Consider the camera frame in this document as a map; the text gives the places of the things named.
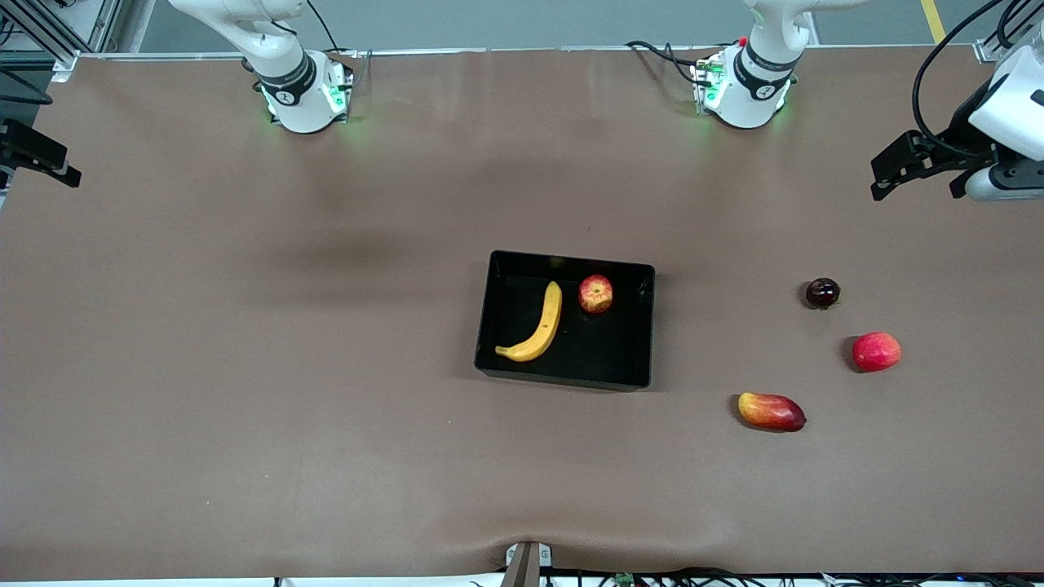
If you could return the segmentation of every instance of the banana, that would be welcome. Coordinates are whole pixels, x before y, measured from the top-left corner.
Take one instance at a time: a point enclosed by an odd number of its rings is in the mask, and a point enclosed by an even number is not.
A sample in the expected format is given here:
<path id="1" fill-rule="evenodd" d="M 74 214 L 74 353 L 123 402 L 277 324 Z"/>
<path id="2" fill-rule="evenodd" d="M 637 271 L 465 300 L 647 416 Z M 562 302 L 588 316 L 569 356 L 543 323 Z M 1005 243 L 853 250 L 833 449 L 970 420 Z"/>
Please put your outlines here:
<path id="1" fill-rule="evenodd" d="M 559 330 L 559 318 L 562 315 L 562 288 L 551 282 L 544 290 L 544 310 L 540 315 L 537 330 L 527 339 L 514 347 L 497 347 L 498 355 L 505 356 L 515 362 L 532 360 L 551 346 L 554 333 Z"/>

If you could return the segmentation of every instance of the red apple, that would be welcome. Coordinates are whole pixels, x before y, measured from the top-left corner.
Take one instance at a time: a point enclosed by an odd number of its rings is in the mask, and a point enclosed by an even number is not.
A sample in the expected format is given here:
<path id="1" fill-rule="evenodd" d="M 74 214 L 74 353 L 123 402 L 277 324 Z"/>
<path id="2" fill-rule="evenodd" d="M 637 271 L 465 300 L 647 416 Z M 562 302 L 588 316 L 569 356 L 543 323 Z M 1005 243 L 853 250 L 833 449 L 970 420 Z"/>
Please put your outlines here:
<path id="1" fill-rule="evenodd" d="M 600 314 L 613 305 L 613 284 L 603 276 L 593 275 L 580 282 L 580 307 Z"/>
<path id="2" fill-rule="evenodd" d="M 887 332 L 863 334 L 852 345 L 852 358 L 863 371 L 884 371 L 899 362 L 903 350 Z"/>
<path id="3" fill-rule="evenodd" d="M 806 422 L 805 413 L 793 400 L 768 394 L 739 396 L 739 415 L 759 428 L 783 432 L 797 432 Z"/>

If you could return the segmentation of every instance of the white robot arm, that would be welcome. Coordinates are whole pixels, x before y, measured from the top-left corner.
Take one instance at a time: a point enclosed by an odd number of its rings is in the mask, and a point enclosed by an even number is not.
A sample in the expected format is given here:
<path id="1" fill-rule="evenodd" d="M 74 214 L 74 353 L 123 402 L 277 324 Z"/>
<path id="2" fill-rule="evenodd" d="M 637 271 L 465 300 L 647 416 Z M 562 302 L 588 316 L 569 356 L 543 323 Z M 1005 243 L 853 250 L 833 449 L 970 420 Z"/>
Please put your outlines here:
<path id="1" fill-rule="evenodd" d="M 348 115 L 351 75 L 319 51 L 306 51 L 284 22 L 303 0 L 170 0 L 242 51 L 272 115 L 294 133 L 314 133 Z"/>
<path id="2" fill-rule="evenodd" d="M 915 80 L 915 96 L 924 71 L 949 40 L 989 8 L 992 0 L 956 25 L 929 53 Z M 1010 6 L 1024 6 L 1013 3 Z M 1028 17 L 1037 15 L 1036 10 Z M 962 171 L 950 182 L 953 197 L 978 202 L 1044 198 L 1044 27 L 1042 17 L 1002 52 L 993 76 L 954 112 L 949 126 L 932 133 L 919 112 L 918 128 L 907 131 L 871 162 L 874 199 L 897 187 L 948 171 Z M 1004 26 L 1002 19 L 998 28 Z"/>
<path id="3" fill-rule="evenodd" d="M 790 74 L 811 36 L 806 14 L 841 10 L 872 0 L 744 0 L 755 25 L 744 46 L 733 45 L 693 68 L 696 102 L 739 128 L 755 128 L 783 108 Z"/>

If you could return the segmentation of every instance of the brown mat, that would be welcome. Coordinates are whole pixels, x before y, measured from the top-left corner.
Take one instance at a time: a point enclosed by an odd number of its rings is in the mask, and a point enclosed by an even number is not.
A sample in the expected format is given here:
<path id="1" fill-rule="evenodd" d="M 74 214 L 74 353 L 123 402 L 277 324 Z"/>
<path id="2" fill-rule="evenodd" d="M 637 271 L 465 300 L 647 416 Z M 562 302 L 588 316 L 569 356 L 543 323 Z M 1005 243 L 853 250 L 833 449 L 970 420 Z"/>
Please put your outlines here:
<path id="1" fill-rule="evenodd" d="M 84 186 L 3 210 L 0 579 L 1040 570 L 1044 202 L 871 201 L 922 48 L 811 51 L 738 132 L 625 52 L 379 58 L 354 118 L 238 63 L 85 60 L 39 127 Z M 959 48 L 929 119 L 989 74 Z M 472 367 L 494 249 L 650 263 L 652 386 Z M 845 300 L 803 308 L 821 275 Z M 853 373 L 887 330 L 896 369 Z M 785 394 L 793 435 L 735 394 Z"/>

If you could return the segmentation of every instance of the black plastic bin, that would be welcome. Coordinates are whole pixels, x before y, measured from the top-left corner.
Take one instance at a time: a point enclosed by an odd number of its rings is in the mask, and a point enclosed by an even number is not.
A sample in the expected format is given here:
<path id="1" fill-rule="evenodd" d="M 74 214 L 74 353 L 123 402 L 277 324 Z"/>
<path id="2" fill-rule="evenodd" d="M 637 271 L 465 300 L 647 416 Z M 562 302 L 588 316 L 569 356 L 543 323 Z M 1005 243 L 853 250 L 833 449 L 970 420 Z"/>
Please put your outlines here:
<path id="1" fill-rule="evenodd" d="M 613 284 L 613 305 L 601 314 L 580 308 L 579 284 L 588 276 Z M 497 355 L 532 334 L 544 290 L 562 287 L 562 318 L 550 348 L 528 362 Z M 627 391 L 649 384 L 656 269 L 620 263 L 494 251 L 485 280 L 475 367 L 493 377 Z"/>

